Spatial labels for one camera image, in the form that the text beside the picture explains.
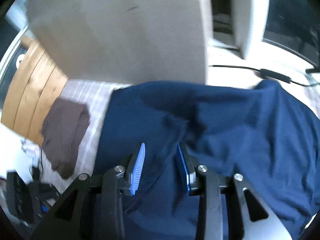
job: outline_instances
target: navy blue fabric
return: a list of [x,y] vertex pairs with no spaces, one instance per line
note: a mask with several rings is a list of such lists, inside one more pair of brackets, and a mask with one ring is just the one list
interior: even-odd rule
[[94,174],[144,142],[139,190],[123,199],[126,238],[194,239],[199,199],[184,193],[174,160],[183,141],[217,173],[243,174],[297,239],[319,210],[319,135],[318,118],[275,81],[252,90],[148,82],[113,93]]

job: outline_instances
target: power cord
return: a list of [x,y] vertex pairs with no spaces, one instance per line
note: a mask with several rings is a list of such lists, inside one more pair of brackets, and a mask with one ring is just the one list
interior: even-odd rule
[[315,87],[320,85],[320,83],[313,83],[313,84],[301,84],[299,82],[293,81],[290,77],[280,74],[278,72],[272,71],[272,70],[268,70],[268,69],[257,69],[257,68],[252,68],[252,67],[244,67],[244,66],[226,66],[226,65],[211,65],[211,67],[226,67],[226,68],[243,68],[243,69],[249,69],[252,71],[256,71],[259,72],[261,75],[265,76],[265,77],[270,77],[270,78],[274,78],[283,82],[286,82],[288,84],[290,83],[294,83],[296,85],[302,86],[302,87]]

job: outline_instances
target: wooden floor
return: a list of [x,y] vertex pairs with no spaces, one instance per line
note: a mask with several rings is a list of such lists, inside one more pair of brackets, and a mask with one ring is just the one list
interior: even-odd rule
[[29,140],[42,144],[42,123],[68,77],[38,41],[27,38],[29,47],[16,71],[2,110],[1,123]]

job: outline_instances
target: ribbed blue pad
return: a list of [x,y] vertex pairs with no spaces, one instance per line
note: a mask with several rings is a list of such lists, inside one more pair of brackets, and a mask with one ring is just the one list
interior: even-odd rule
[[144,145],[144,143],[142,143],[139,154],[138,154],[138,158],[137,158],[136,164],[134,165],[132,176],[131,176],[130,191],[132,195],[135,195],[139,187],[145,156],[146,156],[146,146]]

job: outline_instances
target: brown garment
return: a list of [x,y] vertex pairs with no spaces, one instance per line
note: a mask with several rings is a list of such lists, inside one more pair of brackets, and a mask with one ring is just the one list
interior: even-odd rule
[[63,179],[74,172],[78,148],[89,126],[86,105],[57,98],[42,125],[42,148],[51,167]]

